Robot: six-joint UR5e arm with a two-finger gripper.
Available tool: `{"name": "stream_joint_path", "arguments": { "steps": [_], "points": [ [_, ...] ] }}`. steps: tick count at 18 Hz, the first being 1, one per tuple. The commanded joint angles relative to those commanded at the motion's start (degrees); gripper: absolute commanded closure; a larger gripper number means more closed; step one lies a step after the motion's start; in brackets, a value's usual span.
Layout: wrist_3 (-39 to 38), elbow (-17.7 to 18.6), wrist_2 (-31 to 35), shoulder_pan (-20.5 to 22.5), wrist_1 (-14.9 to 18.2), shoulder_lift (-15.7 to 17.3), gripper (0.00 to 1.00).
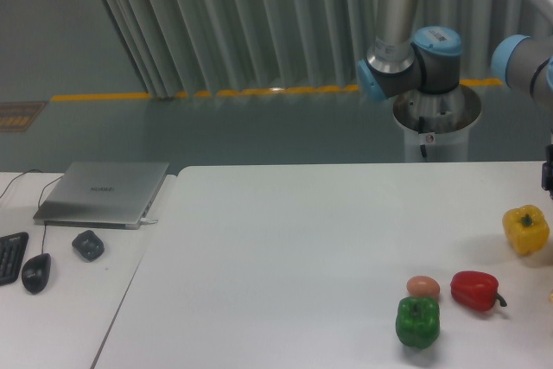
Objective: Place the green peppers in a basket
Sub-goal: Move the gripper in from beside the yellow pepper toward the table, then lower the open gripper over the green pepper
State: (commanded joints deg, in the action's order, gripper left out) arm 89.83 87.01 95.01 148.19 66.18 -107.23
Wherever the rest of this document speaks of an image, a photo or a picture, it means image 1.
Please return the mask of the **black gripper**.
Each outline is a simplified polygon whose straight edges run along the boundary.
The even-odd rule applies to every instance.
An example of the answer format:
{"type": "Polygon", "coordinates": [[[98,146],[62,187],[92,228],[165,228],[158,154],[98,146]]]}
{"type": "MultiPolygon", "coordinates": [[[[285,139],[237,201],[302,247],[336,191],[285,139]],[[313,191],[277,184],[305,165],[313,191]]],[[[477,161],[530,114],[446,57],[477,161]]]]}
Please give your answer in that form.
{"type": "Polygon", "coordinates": [[[545,148],[545,162],[542,165],[542,189],[550,194],[553,199],[553,145],[545,148]]]}

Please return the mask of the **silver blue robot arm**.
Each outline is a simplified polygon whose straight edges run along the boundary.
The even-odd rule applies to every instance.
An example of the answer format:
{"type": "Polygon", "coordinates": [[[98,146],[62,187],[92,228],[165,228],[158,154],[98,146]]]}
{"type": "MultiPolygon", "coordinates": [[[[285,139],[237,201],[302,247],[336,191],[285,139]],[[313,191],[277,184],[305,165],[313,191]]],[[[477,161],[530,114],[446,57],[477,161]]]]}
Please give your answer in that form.
{"type": "MultiPolygon", "coordinates": [[[[552,18],[552,0],[532,0],[552,18]]],[[[465,162],[479,96],[460,81],[461,37],[443,26],[411,34],[418,0],[378,0],[374,43],[358,62],[359,88],[374,100],[395,99],[406,162],[465,162]]],[[[501,82],[552,114],[552,36],[511,35],[495,49],[491,68],[501,82]]]]}

